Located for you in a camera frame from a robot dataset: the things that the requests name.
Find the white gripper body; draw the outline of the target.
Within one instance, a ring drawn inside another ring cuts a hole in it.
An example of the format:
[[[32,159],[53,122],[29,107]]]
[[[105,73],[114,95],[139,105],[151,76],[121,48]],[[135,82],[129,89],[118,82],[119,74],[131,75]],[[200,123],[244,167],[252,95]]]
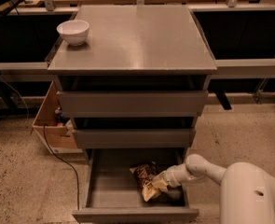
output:
[[[188,181],[190,173],[184,164],[174,165],[168,168],[164,175],[164,180],[171,188],[176,188]]]

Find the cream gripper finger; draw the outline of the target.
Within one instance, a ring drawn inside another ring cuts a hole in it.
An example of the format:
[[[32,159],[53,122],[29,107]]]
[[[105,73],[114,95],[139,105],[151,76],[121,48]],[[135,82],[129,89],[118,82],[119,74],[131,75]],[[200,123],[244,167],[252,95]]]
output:
[[[168,183],[165,181],[164,177],[165,177],[165,171],[156,175],[151,181],[152,186],[161,192],[168,191]]]

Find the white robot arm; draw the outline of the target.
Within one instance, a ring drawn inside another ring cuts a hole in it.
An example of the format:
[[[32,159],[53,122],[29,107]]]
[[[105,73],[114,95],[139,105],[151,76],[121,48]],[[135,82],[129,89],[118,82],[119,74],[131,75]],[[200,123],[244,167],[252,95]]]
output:
[[[166,192],[204,177],[220,186],[220,224],[275,224],[275,177],[248,162],[224,168],[191,154],[155,176],[152,185]]]

